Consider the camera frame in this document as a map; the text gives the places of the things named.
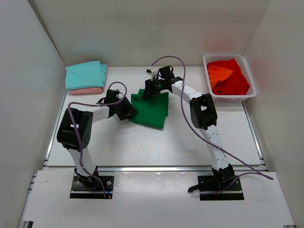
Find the green t shirt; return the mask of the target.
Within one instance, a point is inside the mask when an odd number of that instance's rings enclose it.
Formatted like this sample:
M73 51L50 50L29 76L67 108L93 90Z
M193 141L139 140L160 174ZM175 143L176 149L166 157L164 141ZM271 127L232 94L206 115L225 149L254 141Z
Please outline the green t shirt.
M144 89L140 89L137 94L131 94L131 104L137 114L129 121L134 124L163 129L165 119L169 115L169 93L160 93L149 100L142 100L143 92Z

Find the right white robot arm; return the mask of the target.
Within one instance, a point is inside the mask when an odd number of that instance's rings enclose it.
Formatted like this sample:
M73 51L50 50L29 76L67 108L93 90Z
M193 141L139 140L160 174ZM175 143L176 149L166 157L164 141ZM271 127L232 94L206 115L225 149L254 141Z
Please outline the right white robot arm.
M145 81L142 100L150 100L163 90L179 96L181 105L186 102L190 106L190 126L199 129L200 136L207 144L213 175L207 181L189 187L188 192L210 185L213 185L216 191L224 190L233 181L235 173L226 154L221 150L217 129L218 116L211 95L199 93L186 85L184 79L174 76L171 66L161 67L157 71L149 67L146 73L151 79Z

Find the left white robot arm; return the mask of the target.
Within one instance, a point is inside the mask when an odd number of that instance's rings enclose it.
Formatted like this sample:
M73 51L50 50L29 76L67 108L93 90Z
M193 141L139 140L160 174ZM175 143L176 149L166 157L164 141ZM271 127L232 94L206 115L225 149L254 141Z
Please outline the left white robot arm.
M136 109L119 90L107 90L106 97L96 104L69 103L57 132L57 141L72 156L78 181L89 190L105 191L105 183L88 149L93 123L114 115L124 121L136 114Z

